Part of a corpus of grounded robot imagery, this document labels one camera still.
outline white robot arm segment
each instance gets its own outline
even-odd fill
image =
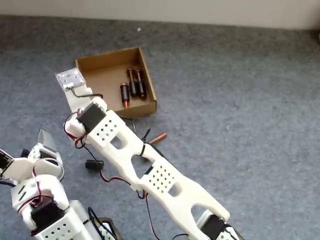
[[[64,90],[68,101],[76,102],[78,97],[74,95],[71,100],[71,90]],[[91,144],[105,156],[117,168],[120,176],[131,184],[132,189],[145,190],[155,197],[191,239],[208,240],[209,237],[198,228],[191,214],[191,208],[194,205],[204,206],[225,222],[230,217],[229,212],[203,187],[182,175],[151,145],[144,143],[115,112],[106,111],[104,104],[101,105],[102,101],[95,97],[89,105],[81,106],[85,109],[77,119],[86,131],[83,142]],[[122,142],[120,149],[111,143],[115,137]],[[142,178],[137,177],[131,163],[134,155],[145,157],[153,163]],[[178,189],[177,196],[169,194],[173,185]]]

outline cardboard box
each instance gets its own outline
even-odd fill
[[[79,58],[75,60],[75,64],[86,85],[92,88],[93,93],[103,94],[108,109],[118,115],[133,118],[156,112],[156,94],[140,47]],[[120,85],[129,84],[128,68],[141,70],[147,96],[145,100],[130,96],[129,108],[124,109]]]

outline black wire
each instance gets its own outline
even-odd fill
[[[155,232],[155,229],[154,229],[154,226],[152,224],[152,220],[151,220],[151,214],[150,214],[150,209],[149,209],[149,203],[148,203],[148,194],[145,196],[145,203],[146,203],[146,209],[148,211],[148,216],[149,216],[149,221],[150,221],[150,225],[151,225],[151,230],[153,232],[153,235],[155,236],[155,238],[157,240],[160,240],[160,238],[157,236],[156,232]]]
[[[84,95],[77,95],[74,88],[71,88],[71,92],[73,93],[74,96],[76,96],[77,98],[86,98],[86,97],[100,97],[102,99],[104,99],[104,96],[100,93],[91,93],[91,94],[84,94]]]
[[[13,188],[16,186],[13,183],[7,182],[7,181],[0,181],[0,185],[7,185],[7,186],[10,186],[10,187],[13,187]]]
[[[110,231],[105,225],[103,225],[103,223],[100,221],[100,219],[97,217],[96,213],[94,212],[94,210],[90,206],[88,207],[88,214],[91,219],[92,219],[92,215],[93,215],[93,217],[97,220],[97,222],[101,225],[101,227],[103,227],[115,240],[118,240],[117,236],[115,234],[113,234],[112,231]],[[96,223],[94,223],[93,219],[92,219],[92,223],[93,223],[93,225],[95,225],[95,229],[100,233],[99,235],[101,237],[102,234],[99,231],[99,228],[96,225]]]
[[[231,234],[231,232],[229,232],[229,231],[227,230],[227,227],[231,227],[231,226],[230,226],[230,225],[226,225],[223,230],[226,231],[226,232],[231,236],[231,238],[232,238],[233,240],[237,240],[237,239]]]
[[[177,234],[172,238],[172,240],[174,240],[174,239],[176,239],[177,237],[180,237],[180,236],[189,236],[189,234],[187,234],[187,233]]]
[[[75,111],[75,112],[73,112],[73,113],[71,113],[65,120],[64,120],[64,123],[63,123],[63,131],[64,131],[64,133],[65,134],[67,134],[68,135],[68,133],[67,133],[67,130],[66,130],[66,123],[67,123],[67,121],[69,120],[69,118],[71,118],[71,116],[73,116],[74,114],[76,114],[77,112]]]

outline metal plate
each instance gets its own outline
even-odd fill
[[[60,72],[56,74],[55,77],[64,91],[79,87],[86,83],[78,68]]]

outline hole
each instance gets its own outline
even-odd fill
[[[194,205],[191,208],[191,214],[193,216],[193,219],[197,221],[206,210],[207,210],[206,207],[203,207],[200,205]]]
[[[118,138],[117,136],[115,136],[112,140],[111,140],[111,144],[116,148],[116,149],[123,149],[124,148],[124,144],[121,141],[120,138]]]
[[[143,175],[148,175],[147,179],[150,179],[152,181],[153,178],[156,177],[155,174],[150,173],[153,170],[153,163],[149,161],[147,158],[141,157],[136,154],[132,156],[131,163],[138,178],[142,178]]]
[[[18,192],[18,195],[22,192],[22,190],[26,187],[26,185],[23,185],[20,191]]]
[[[181,188],[179,187],[179,185],[177,183],[175,183],[168,191],[168,193],[172,196],[172,197],[177,197],[180,195],[181,193]]]
[[[26,195],[26,191],[22,194],[22,196],[19,198],[19,201],[21,201],[23,198],[24,198],[24,196]]]

